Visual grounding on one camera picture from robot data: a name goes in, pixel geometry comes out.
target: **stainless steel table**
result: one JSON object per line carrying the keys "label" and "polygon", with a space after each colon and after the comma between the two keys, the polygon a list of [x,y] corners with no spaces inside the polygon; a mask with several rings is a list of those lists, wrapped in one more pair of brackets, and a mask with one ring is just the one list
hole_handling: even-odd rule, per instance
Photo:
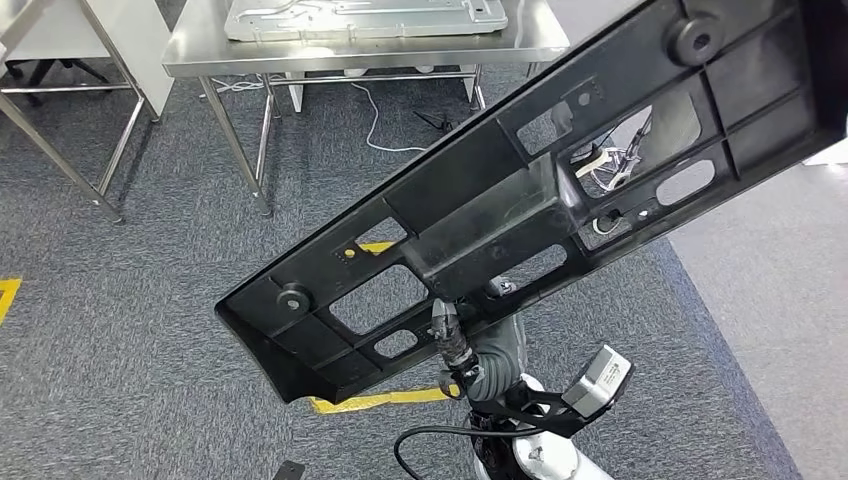
{"label": "stainless steel table", "polygon": [[[224,23],[232,0],[188,0],[183,8],[162,64],[173,77],[199,77],[203,90],[224,135],[235,154],[239,170],[263,215],[271,208],[262,193],[267,142],[277,99],[274,86],[313,83],[427,80],[462,78],[473,80],[472,92],[485,108],[480,90],[481,65],[549,62],[570,46],[568,37],[546,0],[502,0],[509,25],[502,31],[469,36],[412,37],[357,40],[310,40],[282,42],[231,42]],[[431,74],[366,75],[362,77],[291,76],[268,81],[269,74],[326,72],[331,70],[409,67],[416,65],[460,65],[460,72]],[[260,74],[267,91],[265,117],[260,135],[259,158],[251,167],[210,77]]]}
{"label": "stainless steel table", "polygon": [[[41,18],[42,12],[51,2],[52,0],[5,0],[3,4],[0,5],[0,75],[5,73],[5,68],[2,65],[6,61],[8,54],[18,46],[27,32],[29,32],[33,25],[35,25],[39,18]],[[32,141],[35,142],[35,144],[38,145],[38,147],[41,148],[48,157],[50,157],[53,163],[55,163],[56,166],[58,166],[59,169],[62,170],[62,172],[82,190],[83,195],[89,201],[103,209],[109,220],[119,223],[123,220],[120,213],[118,213],[115,207],[112,206],[106,198],[104,198],[104,195],[106,194],[106,190],[109,188],[109,184],[112,182],[112,177],[118,168],[118,163],[123,156],[127,141],[129,140],[133,127],[138,120],[141,109],[145,106],[148,107],[152,116],[152,121],[158,121],[159,117],[156,115],[153,108],[150,107],[150,103],[138,87],[137,82],[115,48],[115,45],[110,40],[106,30],[103,28],[103,25],[89,7],[87,1],[79,0],[79,4],[85,18],[97,33],[100,41],[103,42],[103,46],[109,52],[109,55],[112,57],[112,61],[115,62],[115,65],[118,67],[118,70],[120,70],[126,83],[38,88],[5,88],[0,90],[0,111],[5,113],[12,122],[15,123],[15,125],[23,130],[24,133],[26,133],[30,139],[32,139]],[[44,138],[38,130],[36,130],[32,122],[26,117],[26,115],[24,115],[17,105],[15,105],[9,97],[6,96],[7,93],[84,92],[92,90],[123,89],[134,90],[138,96],[138,101],[136,102],[135,108],[130,115],[130,119],[124,128],[121,137],[118,139],[118,144],[112,152],[112,156],[106,166],[106,170],[101,176],[96,187],[89,183],[88,180],[83,178],[83,176],[76,171],[65,157],[56,150],[50,141]]]}

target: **black plastic panel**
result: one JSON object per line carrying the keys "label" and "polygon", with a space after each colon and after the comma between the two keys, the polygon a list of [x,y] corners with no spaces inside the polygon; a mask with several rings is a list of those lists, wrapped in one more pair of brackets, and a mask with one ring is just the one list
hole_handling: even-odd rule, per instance
{"label": "black plastic panel", "polygon": [[[434,298],[457,301],[473,334],[838,141],[848,114],[846,35],[841,0],[646,1],[245,280],[216,310],[283,400],[343,401],[435,353]],[[624,186],[589,195],[571,152],[647,106],[661,115],[674,98],[697,115],[693,140],[650,159]],[[518,130],[561,102],[573,125],[528,153]],[[714,170],[709,184],[670,205],[658,201],[664,182],[704,162]],[[587,245],[582,232],[613,213],[628,229]],[[386,219],[406,239],[379,255],[360,248],[356,239]],[[490,278],[552,245],[565,251],[559,268],[506,297],[484,293]],[[420,303],[361,334],[330,311],[396,265],[426,287]],[[405,352],[389,358],[374,349],[399,331],[415,338]]]}

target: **rectangular cutout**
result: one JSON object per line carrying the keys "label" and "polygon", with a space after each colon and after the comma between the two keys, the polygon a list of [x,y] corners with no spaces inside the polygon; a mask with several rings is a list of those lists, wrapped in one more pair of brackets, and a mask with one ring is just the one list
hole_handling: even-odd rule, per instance
{"label": "rectangular cutout", "polygon": [[563,100],[518,129],[516,134],[527,153],[535,155],[560,137],[571,133],[573,119],[571,106],[567,100]]}
{"label": "rectangular cutout", "polygon": [[[388,217],[382,222],[371,227],[367,232],[363,233],[356,239],[356,244],[362,247],[363,245],[373,244],[395,244],[406,238],[406,230],[400,226],[394,218]],[[366,249],[375,255],[379,255],[386,250],[382,249]]]}
{"label": "rectangular cutout", "polygon": [[535,282],[565,263],[568,254],[561,245],[551,245],[500,276],[514,283],[517,289]]}
{"label": "rectangular cutout", "polygon": [[601,198],[694,145],[701,133],[692,97],[675,90],[596,139],[594,155],[592,145],[578,149],[571,164],[586,193]]}
{"label": "rectangular cutout", "polygon": [[715,178],[712,160],[699,160],[667,178],[657,187],[657,201],[667,207],[697,193]]}
{"label": "rectangular cutout", "polygon": [[418,343],[418,337],[409,330],[398,330],[374,344],[374,350],[387,358],[395,358]]}
{"label": "rectangular cutout", "polygon": [[615,240],[622,234],[629,232],[633,226],[624,217],[610,220],[609,217],[601,217],[584,225],[577,231],[580,240],[589,250],[597,250],[607,243]]}
{"label": "rectangular cutout", "polygon": [[330,312],[351,331],[364,335],[421,302],[428,293],[408,268],[394,265],[330,305]]}

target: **yellow floor tape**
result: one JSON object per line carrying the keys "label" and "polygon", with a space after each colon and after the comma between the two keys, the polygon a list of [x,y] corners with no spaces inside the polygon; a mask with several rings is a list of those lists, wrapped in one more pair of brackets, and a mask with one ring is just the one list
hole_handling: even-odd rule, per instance
{"label": "yellow floor tape", "polygon": [[383,253],[394,245],[394,242],[363,243],[359,248],[371,253]]}
{"label": "yellow floor tape", "polygon": [[9,312],[9,307],[12,306],[12,300],[15,299],[15,293],[18,287],[21,286],[20,278],[10,278],[8,280],[0,280],[0,325],[3,324],[3,319]]}
{"label": "yellow floor tape", "polygon": [[[459,395],[459,388],[456,385],[451,385],[451,395]],[[356,412],[359,410],[367,410],[369,408],[379,407],[390,403],[427,403],[447,400],[448,397],[438,388],[430,388],[427,390],[413,390],[411,392],[388,392],[377,395],[364,395],[361,397],[353,397],[344,402],[333,405],[332,403],[321,400],[320,398],[309,397],[312,402],[312,407],[316,413],[331,414],[331,413],[346,413]]]}

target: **white wire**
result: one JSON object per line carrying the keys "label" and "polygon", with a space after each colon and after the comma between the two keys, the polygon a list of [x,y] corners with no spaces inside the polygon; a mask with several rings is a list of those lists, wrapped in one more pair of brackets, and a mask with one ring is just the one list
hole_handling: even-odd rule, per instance
{"label": "white wire", "polygon": [[[258,80],[256,82],[240,81],[240,82],[236,82],[236,83],[232,83],[232,84],[224,82],[222,80],[218,80],[217,78],[213,78],[212,81],[217,83],[218,85],[220,85],[220,87],[218,87],[216,89],[218,91],[218,93],[227,92],[227,91],[243,92],[245,90],[258,90],[260,88],[265,88],[265,85],[263,85],[263,83],[262,83],[262,77],[259,74],[256,75],[256,79]],[[277,82],[277,81],[280,81],[280,80],[284,80],[284,78],[280,75],[271,75],[271,76],[268,77],[269,82]],[[371,141],[371,137],[374,135],[374,130],[377,128],[377,120],[380,119],[380,110],[377,108],[377,104],[374,103],[374,98],[371,97],[371,91],[370,90],[368,90],[367,88],[365,88],[361,85],[357,85],[355,83],[351,83],[351,85],[353,85],[354,87],[356,87],[360,90],[364,90],[365,93],[368,95],[368,101],[371,102],[371,106],[374,107],[374,121],[371,122],[371,130],[368,131],[368,136],[365,137],[365,143],[367,143],[369,147],[375,148],[377,150],[382,150],[384,152],[393,152],[393,153],[423,152],[424,150],[426,150],[426,148],[421,148],[421,147],[388,148],[388,147],[381,147],[380,145],[374,144]],[[200,98],[206,98],[206,95],[200,95]]]}
{"label": "white wire", "polygon": [[[211,80],[220,85],[220,87],[216,88],[218,93],[223,93],[228,91],[243,92],[245,90],[259,90],[260,88],[265,88],[265,85],[262,84],[262,77],[259,74],[256,74],[256,79],[256,82],[241,81],[232,84],[224,82],[222,80],[218,80],[217,78],[213,78]],[[270,75],[268,77],[269,82],[279,82],[281,80],[285,80],[285,78],[283,78],[281,75]],[[200,95],[200,98],[206,98],[206,95]]]}
{"label": "white wire", "polygon": [[374,121],[371,122],[371,130],[368,131],[368,136],[365,137],[365,143],[367,143],[369,147],[376,148],[377,150],[382,150],[384,152],[395,152],[395,153],[398,153],[398,152],[423,152],[424,150],[426,150],[426,148],[421,148],[421,147],[388,148],[388,147],[381,147],[379,145],[375,145],[374,143],[372,143],[371,142],[371,136],[374,135],[374,129],[377,128],[377,120],[380,119],[380,110],[377,108],[377,104],[374,103],[374,99],[371,97],[371,90],[368,90],[367,88],[363,87],[362,85],[357,85],[355,83],[351,83],[351,85],[355,88],[360,89],[360,90],[364,90],[365,93],[368,95],[368,101],[371,102],[371,106],[374,107]]}
{"label": "white wire", "polygon": [[621,225],[621,218],[618,218],[615,223],[612,224],[612,227],[609,230],[601,230],[601,227],[598,226],[598,219],[596,218],[592,220],[592,230],[594,230],[595,233],[597,233],[598,235],[607,236],[613,231],[615,231],[615,229],[618,228],[619,225]]}

